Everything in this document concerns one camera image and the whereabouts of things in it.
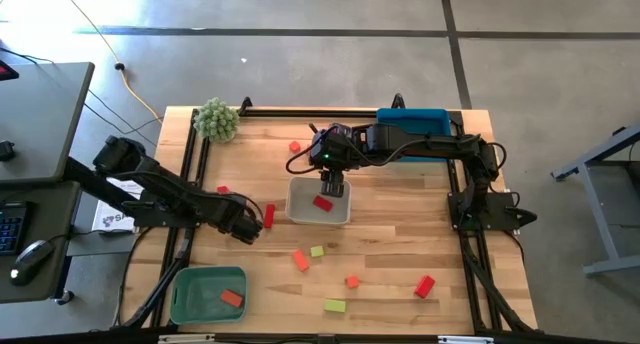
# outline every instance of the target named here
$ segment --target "yellow cable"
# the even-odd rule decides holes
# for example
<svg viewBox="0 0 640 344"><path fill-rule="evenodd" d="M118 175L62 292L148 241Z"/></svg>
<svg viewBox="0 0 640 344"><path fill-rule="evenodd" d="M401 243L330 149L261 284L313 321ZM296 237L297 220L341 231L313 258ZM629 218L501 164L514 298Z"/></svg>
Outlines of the yellow cable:
<svg viewBox="0 0 640 344"><path fill-rule="evenodd" d="M102 38L102 41L104 41L104 43L109 48L109 51L111 52L111 55L113 55L113 59L116 61L116 66L117 66L117 64L122 64L122 63L120 63L120 59L118 58L118 55L116 54L116 52L113 50L113 48L111 47L111 45L107 41L107 38L105 38L104 35L102 35L102 33L100 32L98 27L93 23L91 18L89 18L89 16L87 14L85 14L85 12L78 6L78 4L76 4L76 2L74 0L69 0L69 1L71 1L71 3L73 3L73 5L80 11L80 13L82 13L82 15L84 15L84 17L87 19L87 21L89 21L89 23L91 23L91 26L93 26L93 29L95 29L96 33L98 33L98 35L100 35L100 38ZM131 87L129 86L129 80L127 79L127 75L124 73L124 70L125 70L124 69L124 64L122 64L122 69L118 69L116 67L116 70L118 70L118 72L120 72L120 76L122 77L122 82L124 83L124 86L127 88L129 93L131 93L131 95L133 95L134 98L136 98L140 103L142 103L142 105L144 105L145 108L147 108L151 112L151 114L153 114L153 116L159 122L162 122L162 119L160 119L160 116L158 115L158 113L156 113L156 111L153 110L153 108L149 104L147 104L147 102L142 100L142 98L140 98L138 96L138 94L136 94L136 92L134 92L133 89L131 89Z"/></svg>

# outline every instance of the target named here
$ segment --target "green tray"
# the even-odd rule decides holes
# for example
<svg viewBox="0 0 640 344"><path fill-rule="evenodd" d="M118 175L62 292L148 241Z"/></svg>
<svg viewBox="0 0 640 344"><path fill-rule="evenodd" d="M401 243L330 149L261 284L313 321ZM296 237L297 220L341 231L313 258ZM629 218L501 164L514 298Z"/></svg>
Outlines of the green tray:
<svg viewBox="0 0 640 344"><path fill-rule="evenodd" d="M223 302L225 289L242 295L242 306ZM178 325L235 322L247 306L247 276L239 267L185 268L176 275L171 298L171 321Z"/></svg>

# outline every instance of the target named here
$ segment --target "white paper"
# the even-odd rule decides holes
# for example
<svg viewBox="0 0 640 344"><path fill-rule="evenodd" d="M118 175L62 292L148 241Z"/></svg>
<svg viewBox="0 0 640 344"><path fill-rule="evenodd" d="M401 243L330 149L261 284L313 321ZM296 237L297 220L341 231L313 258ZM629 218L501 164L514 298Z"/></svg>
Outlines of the white paper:
<svg viewBox="0 0 640 344"><path fill-rule="evenodd" d="M113 178L107 178L107 180L119 187L120 189L128 192L136 199L140 199L140 193L142 193L142 187L135 182L120 181ZM91 230L134 230L133 218L127 217L120 211L112 208L109 204L98 201L96 207L96 215L93 217L93 227Z"/></svg>

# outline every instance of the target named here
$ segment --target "wooden table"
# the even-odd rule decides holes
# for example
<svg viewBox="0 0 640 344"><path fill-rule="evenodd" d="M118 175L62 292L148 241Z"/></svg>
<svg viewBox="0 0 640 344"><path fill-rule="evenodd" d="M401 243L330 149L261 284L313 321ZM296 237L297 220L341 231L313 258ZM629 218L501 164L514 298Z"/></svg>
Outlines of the wooden table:
<svg viewBox="0 0 640 344"><path fill-rule="evenodd" d="M165 114L156 159L175 173L180 172L182 165L192 109L169 107ZM487 141L494 140L487 111L463 110L462 115L467 133L479 133ZM344 227L296 225L284 214L292 177L284 168L291 155L288 144L292 140L303 145L309 143L312 136L309 122L323 128L332 122L360 125L371 121L243 118L232 142L211 146L203 183L205 190L215 191L217 186L226 185L249 195L263 210L268 203L274 203L277 209L273 229L263 230L251 246L220 235L206 225L197 230L190 266L242 267L249 281L248 311L239 323L185 325L181 330L351 334L473 332L460 243L450 229L446 205L450 185L444 163L393 163L345 173L353 186L353 194L351 222ZM192 177L201 139L196 143ZM304 160L296 164L299 168L308 165ZM317 173L307 176L318 177ZM504 188L502 177L494 183L494 188ZM487 232L486 236L496 286L520 317L536 327L518 247L504 233ZM154 229L140 242L126 282L124 319L134 313L156 284L166 237L167 230ZM316 245L324 246L325 256L310 258L311 268L300 272L291 253L295 249L308 253L309 248ZM347 289L344 279L348 275L360 278L359 288ZM436 285L427 299L420 299L413 290L424 275L433 277ZM486 295L479 290L478 296L488 324ZM347 312L325 312L326 298L346 300ZM162 323L168 319L169 300L165 303Z"/></svg>

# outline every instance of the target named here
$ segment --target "green ball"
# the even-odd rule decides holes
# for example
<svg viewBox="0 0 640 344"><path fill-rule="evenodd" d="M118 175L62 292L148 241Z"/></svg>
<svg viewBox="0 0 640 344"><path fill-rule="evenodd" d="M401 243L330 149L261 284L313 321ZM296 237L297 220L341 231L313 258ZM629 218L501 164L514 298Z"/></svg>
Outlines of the green ball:
<svg viewBox="0 0 640 344"><path fill-rule="evenodd" d="M224 143L235 136L240 124L237 110L219 98L213 98L198 110L193 127L212 142Z"/></svg>

